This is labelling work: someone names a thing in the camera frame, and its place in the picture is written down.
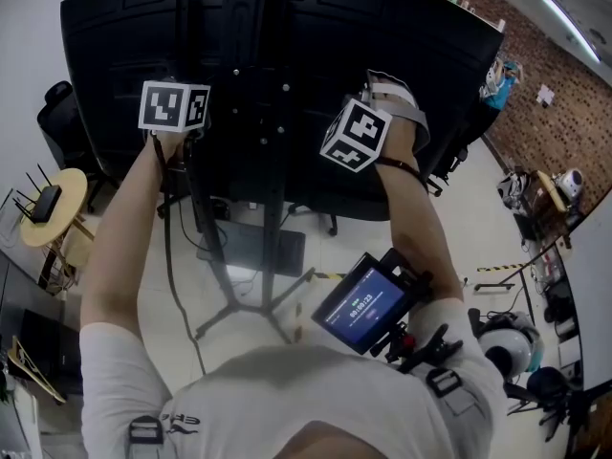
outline wrist strap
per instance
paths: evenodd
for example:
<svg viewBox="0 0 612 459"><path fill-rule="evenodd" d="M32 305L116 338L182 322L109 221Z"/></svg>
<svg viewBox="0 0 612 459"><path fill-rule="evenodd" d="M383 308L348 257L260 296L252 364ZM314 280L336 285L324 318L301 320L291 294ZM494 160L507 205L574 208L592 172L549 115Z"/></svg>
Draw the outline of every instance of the wrist strap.
<svg viewBox="0 0 612 459"><path fill-rule="evenodd" d="M400 170L403 170L404 172L408 172L415 179L417 179L421 183L421 185L425 188L427 193L429 193L429 189L427 188L426 180L421 176L421 174L419 173L418 170L415 170L409 164L407 164L405 162L401 162L399 160L393 160L392 158L387 158L387 157L379 157L379 158L377 158L376 159L376 163L377 164L385 164L387 166L395 166L396 168L399 168Z"/></svg>

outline brick wall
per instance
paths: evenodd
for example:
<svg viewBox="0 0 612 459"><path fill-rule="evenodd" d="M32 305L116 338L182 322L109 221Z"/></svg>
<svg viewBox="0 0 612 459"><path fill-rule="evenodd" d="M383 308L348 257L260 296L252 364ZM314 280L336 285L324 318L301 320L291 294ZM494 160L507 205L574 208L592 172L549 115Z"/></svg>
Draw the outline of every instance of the brick wall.
<svg viewBox="0 0 612 459"><path fill-rule="evenodd" d="M580 209L589 212L612 186L612 88L505 0L470 1L478 15L506 21L502 57L520 61L526 75L488 138L508 165L549 174L579 168ZM542 84L555 93L547 108L536 102Z"/></svg>

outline white t-shirt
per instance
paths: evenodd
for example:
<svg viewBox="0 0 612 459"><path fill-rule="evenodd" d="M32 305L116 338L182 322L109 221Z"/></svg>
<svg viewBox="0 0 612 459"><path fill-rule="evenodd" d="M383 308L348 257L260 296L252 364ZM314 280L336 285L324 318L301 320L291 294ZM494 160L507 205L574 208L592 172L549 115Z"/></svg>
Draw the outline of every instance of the white t-shirt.
<svg viewBox="0 0 612 459"><path fill-rule="evenodd" d="M85 447L92 459L124 458L129 424L149 415L162 421L165 446L180 458L272 459L306 425L324 422L389 459L459 458L466 450L485 459L505 416L503 381L458 299L429 304L409 331L425 344L443 323L446 341L464 341L444 367L461 377L481 418L457 414L454 431L421 380L380 361L305 345L260 349L171 397L139 339L108 323L87 325L80 333ZM457 435L464 444L457 446Z"/></svg>

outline hand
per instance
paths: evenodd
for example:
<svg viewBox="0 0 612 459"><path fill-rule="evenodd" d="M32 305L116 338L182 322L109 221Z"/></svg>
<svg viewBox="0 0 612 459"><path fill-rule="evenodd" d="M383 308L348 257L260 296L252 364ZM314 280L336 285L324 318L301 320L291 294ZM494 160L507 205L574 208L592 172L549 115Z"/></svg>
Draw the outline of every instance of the hand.
<svg viewBox="0 0 612 459"><path fill-rule="evenodd" d="M381 78L372 77L374 82L393 83L393 81ZM408 103L403 98L387 95L375 94L374 98L388 100L390 102ZM393 118L389 125L384 145L382 146L382 155L394 160L400 160L417 168L416 160L412 154L414 140L416 135L416 124L412 120L404 118Z"/></svg>
<svg viewBox="0 0 612 459"><path fill-rule="evenodd" d="M179 146L181 146L185 141L187 134L189 134L188 132L166 133L164 131L155 131L155 134L162 144L162 151L164 152L164 158L166 161L170 160L175 153L177 153L177 150L179 156L183 154L183 148L180 148ZM153 146L153 141L150 136L146 142L147 144L151 143Z"/></svg>

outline white wall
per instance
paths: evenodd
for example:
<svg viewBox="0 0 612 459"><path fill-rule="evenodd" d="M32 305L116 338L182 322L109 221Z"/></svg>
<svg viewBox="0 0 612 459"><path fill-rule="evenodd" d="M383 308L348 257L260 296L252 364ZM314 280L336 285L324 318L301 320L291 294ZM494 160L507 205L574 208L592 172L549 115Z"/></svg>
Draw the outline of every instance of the white wall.
<svg viewBox="0 0 612 459"><path fill-rule="evenodd" d="M25 172L37 179L37 163L46 172L57 171L36 115L45 92L69 79L59 20L61 1L0 0L0 202L12 187L26 189L25 193L32 189ZM14 246L0 243L0 250L38 278L44 262L41 251L25 247L14 234Z"/></svg>

